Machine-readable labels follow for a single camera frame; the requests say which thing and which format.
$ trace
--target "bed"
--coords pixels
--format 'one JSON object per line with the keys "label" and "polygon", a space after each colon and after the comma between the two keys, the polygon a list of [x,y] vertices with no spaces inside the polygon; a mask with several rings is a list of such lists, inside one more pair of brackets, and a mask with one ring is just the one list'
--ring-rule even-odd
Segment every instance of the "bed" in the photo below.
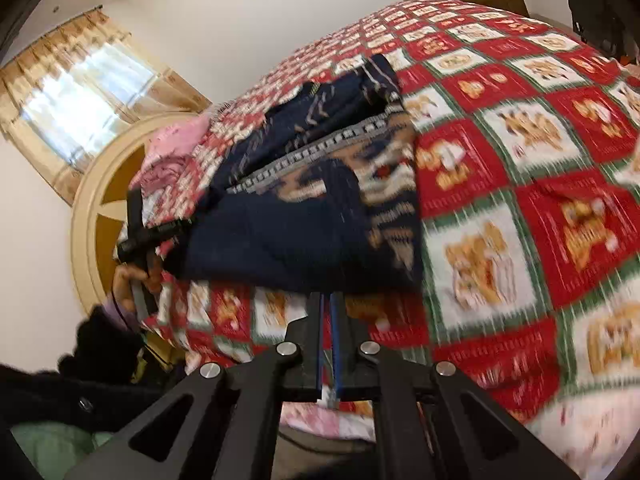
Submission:
{"label": "bed", "polygon": [[[581,476],[604,478],[640,427],[640,80],[577,38],[454,0],[385,7],[234,100],[178,182],[149,197],[148,223],[189,215],[225,147],[302,82],[373,54],[420,131],[425,279],[421,294],[348,298],[349,314],[406,359],[454,362]],[[247,361],[305,314],[286,291],[171,276],[159,303],[146,326],[196,364]],[[351,418],[285,408],[283,420],[371,437],[370,407],[331,402],[327,376],[325,405]]]}

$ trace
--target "sleeve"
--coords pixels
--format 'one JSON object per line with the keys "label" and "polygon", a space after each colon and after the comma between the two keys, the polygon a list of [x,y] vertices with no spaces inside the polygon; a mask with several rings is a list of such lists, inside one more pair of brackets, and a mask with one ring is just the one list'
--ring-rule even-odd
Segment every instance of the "sleeve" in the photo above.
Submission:
{"label": "sleeve", "polygon": [[76,348],[58,362],[62,376],[107,384],[127,384],[136,370],[142,337],[122,330],[97,305],[78,326]]}

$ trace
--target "navy blue blanket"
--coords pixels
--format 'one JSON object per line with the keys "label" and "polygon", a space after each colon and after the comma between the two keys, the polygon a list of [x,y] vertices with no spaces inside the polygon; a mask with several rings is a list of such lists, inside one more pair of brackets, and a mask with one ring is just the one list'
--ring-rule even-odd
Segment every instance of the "navy blue blanket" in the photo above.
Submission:
{"label": "navy blue blanket", "polygon": [[291,292],[417,290],[414,138],[383,56],[306,83],[228,150],[165,268]]}

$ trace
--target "person's hand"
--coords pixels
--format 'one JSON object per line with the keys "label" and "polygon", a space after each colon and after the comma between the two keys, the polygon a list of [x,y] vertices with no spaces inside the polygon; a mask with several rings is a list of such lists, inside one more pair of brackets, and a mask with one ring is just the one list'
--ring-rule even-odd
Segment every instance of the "person's hand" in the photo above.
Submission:
{"label": "person's hand", "polygon": [[113,299],[123,310],[131,313],[136,311],[131,280],[142,282],[152,294],[158,294],[162,290],[162,260],[155,256],[149,265],[148,274],[134,265],[122,264],[116,267],[113,275]]}

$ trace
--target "beige curtain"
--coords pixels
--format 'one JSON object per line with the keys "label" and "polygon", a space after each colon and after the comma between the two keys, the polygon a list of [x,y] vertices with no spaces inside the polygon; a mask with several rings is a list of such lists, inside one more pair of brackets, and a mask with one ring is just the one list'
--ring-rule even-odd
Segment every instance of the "beige curtain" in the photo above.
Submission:
{"label": "beige curtain", "polygon": [[99,9],[0,69],[0,132],[69,204],[91,161],[131,124],[209,105]]}

